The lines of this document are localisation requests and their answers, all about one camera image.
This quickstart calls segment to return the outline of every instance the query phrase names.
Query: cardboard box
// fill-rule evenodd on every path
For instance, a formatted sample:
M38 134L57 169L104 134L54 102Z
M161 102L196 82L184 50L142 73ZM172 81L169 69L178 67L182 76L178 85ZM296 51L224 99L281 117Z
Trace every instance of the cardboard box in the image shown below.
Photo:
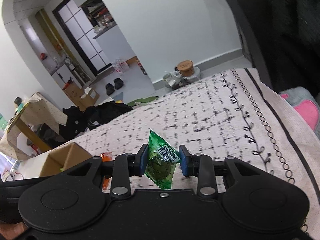
M84 90L79 88L75 83L70 84L63 90L70 98L79 98L83 95Z
M97 102L99 98L99 94L91 88L90 92L88 94L83 94L81 96L80 103L85 107L94 106L94 104Z
M63 90L70 100L80 108L80 111L84 111L86 107L81 103L81 96L84 90L79 88L75 83L70 84L66 89Z
M84 94L84 90L74 83L70 84L64 92L79 107L80 111L85 111L87 107L94 106L99 98L99 94L93 88L88 94Z
M92 155L76 143L52 150L40 171L39 177L52 176L65 171L87 159Z
M52 176L92 157L76 143L42 153L22 162L18 168L24 179Z

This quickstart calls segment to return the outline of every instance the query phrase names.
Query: window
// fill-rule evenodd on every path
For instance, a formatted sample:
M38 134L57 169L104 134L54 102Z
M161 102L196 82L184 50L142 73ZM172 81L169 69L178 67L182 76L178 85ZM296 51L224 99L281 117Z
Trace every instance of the window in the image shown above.
M73 0L64 0L53 14L91 71L97 75L111 66L84 11Z

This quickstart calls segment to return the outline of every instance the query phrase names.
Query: human hand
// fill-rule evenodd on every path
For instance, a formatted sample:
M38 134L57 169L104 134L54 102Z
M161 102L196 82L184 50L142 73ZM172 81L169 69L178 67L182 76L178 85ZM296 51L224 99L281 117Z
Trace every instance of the human hand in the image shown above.
M6 240L13 240L17 236L21 235L25 230L27 230L27 226L20 222L18 224L0 224L0 234Z

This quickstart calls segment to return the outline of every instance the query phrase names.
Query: metal screw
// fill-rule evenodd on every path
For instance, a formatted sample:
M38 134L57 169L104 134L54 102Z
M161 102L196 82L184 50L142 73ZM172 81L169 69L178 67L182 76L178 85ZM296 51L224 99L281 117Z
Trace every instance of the metal screw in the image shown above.
M203 187L200 189L202 195L208 196L216 193L216 190L213 187Z
M163 192L163 193L160 193L160 197L169 197L169 194L168 194L168 193Z
M116 195L124 195L128 192L128 189L126 187L115 187L112 189L112 193Z

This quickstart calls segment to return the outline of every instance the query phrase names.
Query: green cloth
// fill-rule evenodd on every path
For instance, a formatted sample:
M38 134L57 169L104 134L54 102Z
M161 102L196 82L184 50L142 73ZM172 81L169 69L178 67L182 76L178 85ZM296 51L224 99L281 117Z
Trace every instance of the green cloth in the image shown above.
M0 114L0 129L4 130L7 127L7 121L4 119L2 114Z
M19 113L19 112L22 110L23 107L24 107L24 104L21 103L21 104L16 108L15 114Z
M153 100L156 100L158 99L159 97L148 97L148 98L138 98L134 101L131 101L130 103L127 103L127 106L135 106L136 105L136 102L139 102L139 103L149 103L149 102L152 102Z

